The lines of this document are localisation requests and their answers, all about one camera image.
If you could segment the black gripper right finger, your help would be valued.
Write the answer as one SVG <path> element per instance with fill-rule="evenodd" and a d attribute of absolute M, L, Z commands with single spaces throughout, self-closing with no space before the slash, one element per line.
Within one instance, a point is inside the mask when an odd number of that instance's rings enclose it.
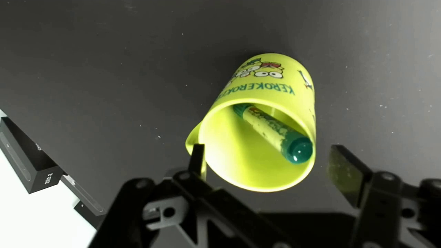
<path fill-rule="evenodd" d="M 329 177 L 357 209 L 350 248 L 441 248 L 441 178 L 417 185 L 373 170 L 343 144 L 332 144 Z"/>

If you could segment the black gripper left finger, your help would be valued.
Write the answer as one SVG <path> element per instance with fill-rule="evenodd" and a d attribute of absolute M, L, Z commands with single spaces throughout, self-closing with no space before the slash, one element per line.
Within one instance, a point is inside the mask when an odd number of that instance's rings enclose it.
<path fill-rule="evenodd" d="M 274 224 L 207 181 L 202 144 L 193 145 L 187 167 L 172 178 L 196 217 L 197 248 L 295 248 Z"/>

